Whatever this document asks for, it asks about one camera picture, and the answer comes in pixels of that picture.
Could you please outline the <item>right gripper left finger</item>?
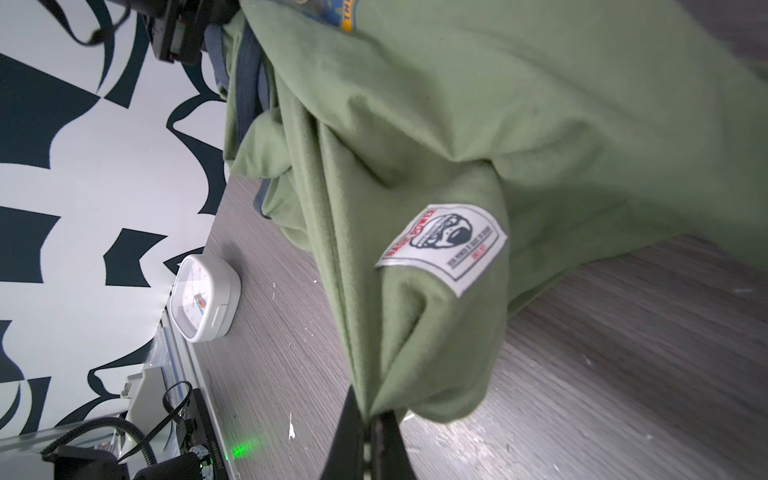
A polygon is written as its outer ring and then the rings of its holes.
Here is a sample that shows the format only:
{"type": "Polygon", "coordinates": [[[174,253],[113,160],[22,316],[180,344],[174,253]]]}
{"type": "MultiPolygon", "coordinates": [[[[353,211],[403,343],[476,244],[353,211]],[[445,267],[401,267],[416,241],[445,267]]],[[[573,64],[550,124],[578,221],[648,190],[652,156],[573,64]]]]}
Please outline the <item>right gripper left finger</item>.
{"type": "Polygon", "coordinates": [[[366,461],[366,426],[361,417],[354,388],[350,387],[320,480],[362,480],[366,461]]]}

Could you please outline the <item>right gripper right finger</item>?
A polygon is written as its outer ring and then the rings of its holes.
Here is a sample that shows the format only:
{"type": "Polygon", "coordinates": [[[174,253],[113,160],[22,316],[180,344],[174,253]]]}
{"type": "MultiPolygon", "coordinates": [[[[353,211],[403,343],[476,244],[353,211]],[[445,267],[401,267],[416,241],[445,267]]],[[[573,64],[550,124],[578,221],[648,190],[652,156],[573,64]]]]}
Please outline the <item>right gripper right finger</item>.
{"type": "Polygon", "coordinates": [[[369,470],[374,480],[416,480],[394,411],[372,418],[369,470]]]}

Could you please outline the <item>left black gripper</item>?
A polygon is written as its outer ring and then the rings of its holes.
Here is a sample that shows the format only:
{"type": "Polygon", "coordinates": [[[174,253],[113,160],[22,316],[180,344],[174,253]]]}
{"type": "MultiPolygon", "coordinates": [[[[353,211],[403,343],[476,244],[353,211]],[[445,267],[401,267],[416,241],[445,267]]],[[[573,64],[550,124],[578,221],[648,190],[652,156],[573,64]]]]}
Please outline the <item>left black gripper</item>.
{"type": "Polygon", "coordinates": [[[139,14],[157,60],[193,65],[203,51],[205,31],[224,25],[240,10],[237,0],[130,0],[139,14]]]}

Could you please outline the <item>green tank top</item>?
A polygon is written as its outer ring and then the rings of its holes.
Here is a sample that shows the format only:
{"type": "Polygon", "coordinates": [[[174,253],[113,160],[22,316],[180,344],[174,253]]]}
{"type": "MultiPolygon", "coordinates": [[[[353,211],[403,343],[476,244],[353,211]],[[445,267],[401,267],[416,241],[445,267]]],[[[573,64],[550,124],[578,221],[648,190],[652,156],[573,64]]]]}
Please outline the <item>green tank top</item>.
{"type": "Polygon", "coordinates": [[[674,1],[244,1],[213,54],[364,418],[470,414],[582,264],[695,234],[767,265],[767,69],[674,1]]]}

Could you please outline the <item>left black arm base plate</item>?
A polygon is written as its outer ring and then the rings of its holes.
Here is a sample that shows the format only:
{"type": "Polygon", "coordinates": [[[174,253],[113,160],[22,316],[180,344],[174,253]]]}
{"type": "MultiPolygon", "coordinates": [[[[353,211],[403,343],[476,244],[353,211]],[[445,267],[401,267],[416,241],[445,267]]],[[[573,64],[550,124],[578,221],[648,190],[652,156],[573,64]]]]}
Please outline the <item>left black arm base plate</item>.
{"type": "Polygon", "coordinates": [[[180,453],[194,453],[198,457],[203,479],[228,480],[225,454],[199,388],[191,390],[179,416],[176,437],[180,453]]]}

